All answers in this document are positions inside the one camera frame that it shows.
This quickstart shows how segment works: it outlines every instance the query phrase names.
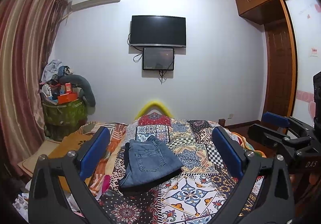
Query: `satin curtain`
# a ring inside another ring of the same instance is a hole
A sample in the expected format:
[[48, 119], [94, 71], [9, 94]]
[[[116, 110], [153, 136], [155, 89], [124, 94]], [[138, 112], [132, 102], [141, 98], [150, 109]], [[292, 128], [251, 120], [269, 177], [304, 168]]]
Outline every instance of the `satin curtain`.
[[55, 2], [0, 3], [0, 122], [9, 161], [18, 174], [22, 171], [17, 163], [44, 141], [39, 80], [57, 32], [52, 28]]

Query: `paw print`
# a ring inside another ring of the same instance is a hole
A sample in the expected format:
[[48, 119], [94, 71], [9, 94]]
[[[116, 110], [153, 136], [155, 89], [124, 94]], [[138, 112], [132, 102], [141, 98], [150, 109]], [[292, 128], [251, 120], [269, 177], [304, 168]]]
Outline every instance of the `paw print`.
[[86, 141], [79, 141], [78, 145], [82, 146]]

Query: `blue denim jeans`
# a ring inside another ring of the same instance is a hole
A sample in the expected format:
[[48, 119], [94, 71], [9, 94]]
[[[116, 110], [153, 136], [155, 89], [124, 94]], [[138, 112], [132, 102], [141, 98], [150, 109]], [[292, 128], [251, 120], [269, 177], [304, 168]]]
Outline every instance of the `blue denim jeans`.
[[161, 179], [183, 167], [179, 158], [155, 136], [145, 142], [129, 141], [129, 163], [121, 188], [129, 188]]

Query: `blue gripper pad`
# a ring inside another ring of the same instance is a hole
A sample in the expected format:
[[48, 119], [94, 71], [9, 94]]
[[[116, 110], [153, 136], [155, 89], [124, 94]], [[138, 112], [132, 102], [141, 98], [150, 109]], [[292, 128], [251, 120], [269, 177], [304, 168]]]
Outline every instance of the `blue gripper pad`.
[[264, 113], [262, 115], [261, 121], [273, 124], [273, 125], [281, 127], [281, 128], [290, 127], [290, 121], [288, 120], [288, 118], [271, 113], [271, 112]]
[[94, 173], [99, 160], [106, 151], [106, 147], [110, 141], [110, 132], [107, 127], [100, 127], [97, 131], [98, 137], [91, 145], [86, 155], [81, 160], [80, 179], [85, 180]]
[[212, 142], [232, 177], [240, 180], [243, 177], [243, 168], [246, 162], [244, 149], [232, 140], [221, 126], [213, 129]]

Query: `yellow arch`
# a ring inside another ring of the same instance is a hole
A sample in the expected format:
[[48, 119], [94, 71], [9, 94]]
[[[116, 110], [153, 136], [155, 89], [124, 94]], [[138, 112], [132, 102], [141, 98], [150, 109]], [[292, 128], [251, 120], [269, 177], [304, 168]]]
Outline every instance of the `yellow arch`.
[[173, 117], [171, 112], [165, 107], [165, 105], [163, 103], [161, 103], [160, 101], [151, 101], [149, 103], [147, 103], [142, 110], [140, 110], [140, 112], [137, 114], [135, 120], [137, 120], [139, 117], [145, 115], [145, 113], [148, 111], [149, 108], [153, 107], [153, 106], [157, 106], [158, 108], [160, 108], [160, 110], [163, 112], [164, 115], [168, 116], [168, 117]]

